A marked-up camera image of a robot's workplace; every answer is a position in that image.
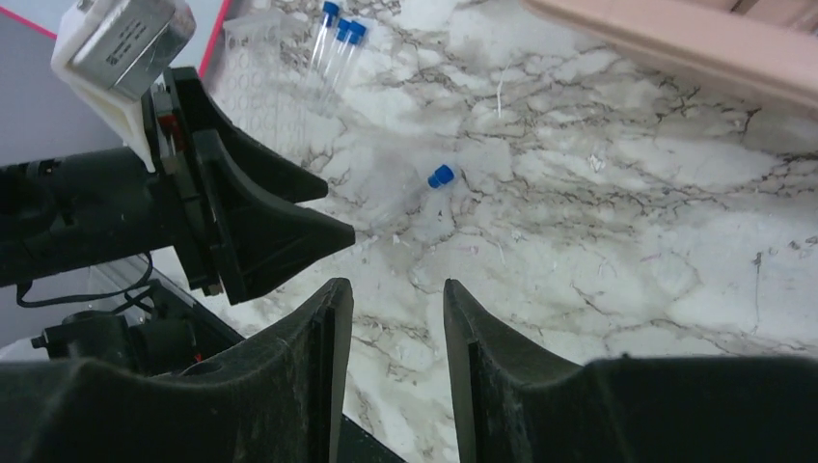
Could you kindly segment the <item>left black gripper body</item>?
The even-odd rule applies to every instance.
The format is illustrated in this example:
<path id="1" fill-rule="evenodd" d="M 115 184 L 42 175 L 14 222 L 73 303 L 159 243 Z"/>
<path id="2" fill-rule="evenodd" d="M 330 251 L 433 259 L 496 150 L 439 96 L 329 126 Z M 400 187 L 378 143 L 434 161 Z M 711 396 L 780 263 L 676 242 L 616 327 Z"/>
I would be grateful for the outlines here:
<path id="1" fill-rule="evenodd" d="M 151 160 L 167 190 L 172 247 L 188 286 L 208 296 L 243 301 L 243 281 L 230 236 L 226 204 L 237 198 L 227 182 L 226 142 L 234 125 L 194 68 L 166 68 L 143 98 Z"/>

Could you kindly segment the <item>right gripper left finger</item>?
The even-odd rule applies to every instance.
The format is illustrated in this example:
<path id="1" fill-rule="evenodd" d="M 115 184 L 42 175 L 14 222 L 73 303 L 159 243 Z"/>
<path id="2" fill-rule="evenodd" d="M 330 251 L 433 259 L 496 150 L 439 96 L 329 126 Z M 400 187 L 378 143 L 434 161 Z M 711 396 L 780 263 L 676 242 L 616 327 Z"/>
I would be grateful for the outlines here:
<path id="1" fill-rule="evenodd" d="M 176 375 L 96 359 L 1 367 L 5 462 L 334 462 L 354 307 L 327 281 L 295 311 Z"/>

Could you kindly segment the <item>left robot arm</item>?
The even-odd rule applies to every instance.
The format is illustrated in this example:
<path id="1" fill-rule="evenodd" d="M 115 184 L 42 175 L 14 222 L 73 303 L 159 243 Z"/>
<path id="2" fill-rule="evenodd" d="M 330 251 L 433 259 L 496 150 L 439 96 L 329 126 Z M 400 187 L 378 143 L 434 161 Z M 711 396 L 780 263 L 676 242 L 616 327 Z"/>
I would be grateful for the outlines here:
<path id="1" fill-rule="evenodd" d="M 193 69 L 164 79 L 137 108 L 153 170 L 127 147 L 2 168 L 3 286 L 171 247 L 191 288 L 238 304 L 353 245 L 307 208 L 323 179 L 236 127 Z"/>

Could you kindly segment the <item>clear test tube rack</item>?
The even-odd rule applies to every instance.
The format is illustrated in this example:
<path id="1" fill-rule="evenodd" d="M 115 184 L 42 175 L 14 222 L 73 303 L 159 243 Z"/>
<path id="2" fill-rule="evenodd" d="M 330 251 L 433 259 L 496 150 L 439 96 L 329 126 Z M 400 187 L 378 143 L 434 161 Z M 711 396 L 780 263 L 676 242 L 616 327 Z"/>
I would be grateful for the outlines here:
<path id="1" fill-rule="evenodd" d="M 309 151 L 306 101 L 308 25 L 272 9 L 227 21 L 225 48 L 210 92 L 239 129 L 283 157 Z"/>

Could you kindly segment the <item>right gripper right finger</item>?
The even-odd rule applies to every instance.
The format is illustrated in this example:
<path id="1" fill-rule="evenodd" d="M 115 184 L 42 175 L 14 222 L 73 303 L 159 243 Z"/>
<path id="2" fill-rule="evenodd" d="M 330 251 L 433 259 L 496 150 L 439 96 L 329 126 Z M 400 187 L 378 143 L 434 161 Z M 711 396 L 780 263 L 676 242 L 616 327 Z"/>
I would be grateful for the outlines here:
<path id="1" fill-rule="evenodd" d="M 665 357 L 574 364 L 447 280 L 450 389 L 464 462 L 813 462 L 817 364 Z"/>

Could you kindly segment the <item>blue capped test tube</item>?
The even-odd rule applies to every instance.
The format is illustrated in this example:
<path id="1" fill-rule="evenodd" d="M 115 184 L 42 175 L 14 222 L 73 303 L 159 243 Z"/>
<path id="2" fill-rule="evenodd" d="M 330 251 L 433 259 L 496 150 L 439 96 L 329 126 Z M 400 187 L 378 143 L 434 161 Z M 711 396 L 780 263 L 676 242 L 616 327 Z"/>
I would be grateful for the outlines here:
<path id="1" fill-rule="evenodd" d="M 314 45 L 308 64 L 308 72 L 318 71 L 320 63 L 327 46 L 327 41 L 332 38 L 334 28 L 340 17 L 340 6 L 333 1 L 324 1 L 322 5 L 322 17 L 315 29 Z"/>
<path id="2" fill-rule="evenodd" d="M 357 20 L 349 20 L 349 37 L 345 47 L 342 50 L 337 64 L 331 73 L 330 80 L 324 84 L 321 99 L 319 101 L 320 109 L 325 110 L 330 104 L 333 94 L 341 85 L 342 79 L 347 74 L 348 68 L 351 66 L 360 46 L 364 42 L 368 28 Z"/>
<path id="3" fill-rule="evenodd" d="M 455 169 L 448 164 L 441 164 L 424 176 L 417 169 L 411 168 L 393 197 L 379 206 L 376 215 L 370 222 L 372 228 L 385 232 L 396 226 L 415 211 L 429 193 L 443 189 L 453 183 L 456 178 Z"/>
<path id="4" fill-rule="evenodd" d="M 349 26 L 350 21 L 348 19 L 341 18 L 339 20 L 336 33 L 333 36 L 333 40 L 329 45 L 322 64 L 320 77 L 324 84 L 330 80 L 334 66 L 337 64 L 339 56 L 347 43 L 349 37 Z"/>

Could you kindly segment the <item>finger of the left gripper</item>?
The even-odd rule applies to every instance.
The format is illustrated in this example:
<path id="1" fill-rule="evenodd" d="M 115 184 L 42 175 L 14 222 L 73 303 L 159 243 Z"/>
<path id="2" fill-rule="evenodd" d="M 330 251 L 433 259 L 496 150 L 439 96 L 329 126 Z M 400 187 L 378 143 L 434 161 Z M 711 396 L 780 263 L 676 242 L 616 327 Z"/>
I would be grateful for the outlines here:
<path id="1" fill-rule="evenodd" d="M 193 68 L 172 68 L 171 82 L 188 131 L 215 130 L 240 171 L 262 189 L 294 204 L 328 195 L 326 181 L 236 127 L 209 96 Z"/>
<path id="2" fill-rule="evenodd" d="M 273 195 L 223 158 L 237 198 L 226 204 L 230 236 L 243 281 L 243 301 L 281 286 L 313 263 L 355 242 L 352 226 Z"/>

